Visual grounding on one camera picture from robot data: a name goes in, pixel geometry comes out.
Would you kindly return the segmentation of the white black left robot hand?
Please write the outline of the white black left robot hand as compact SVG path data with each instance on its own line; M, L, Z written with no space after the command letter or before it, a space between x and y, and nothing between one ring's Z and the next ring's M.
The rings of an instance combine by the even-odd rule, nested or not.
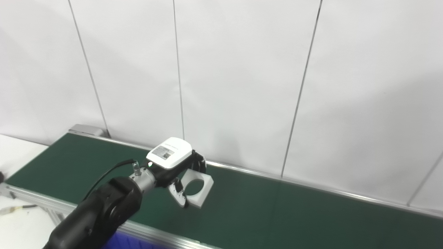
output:
M206 160L190 143L170 137L146 155L144 167L153 175L155 187L168 188L181 208L189 202L179 175L187 169L206 173Z

